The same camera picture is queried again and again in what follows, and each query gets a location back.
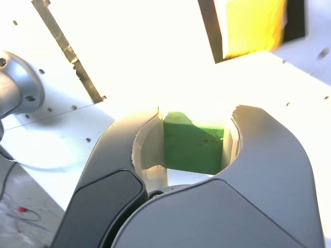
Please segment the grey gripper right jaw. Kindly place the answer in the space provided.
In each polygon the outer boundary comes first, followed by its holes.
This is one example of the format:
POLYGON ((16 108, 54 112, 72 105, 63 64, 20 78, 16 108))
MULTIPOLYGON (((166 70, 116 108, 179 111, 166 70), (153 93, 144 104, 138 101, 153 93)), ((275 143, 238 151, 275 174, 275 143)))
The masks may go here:
POLYGON ((139 207, 113 247, 324 247, 314 175, 299 140, 261 108, 239 105, 234 161, 139 207))

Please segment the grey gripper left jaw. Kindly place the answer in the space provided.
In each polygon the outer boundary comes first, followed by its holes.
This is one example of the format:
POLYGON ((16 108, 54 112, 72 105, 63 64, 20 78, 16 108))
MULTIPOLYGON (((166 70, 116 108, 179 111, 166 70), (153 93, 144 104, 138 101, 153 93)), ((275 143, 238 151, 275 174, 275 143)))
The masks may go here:
POLYGON ((110 247, 149 193, 167 186, 160 109, 114 121, 88 158, 52 247, 110 247))

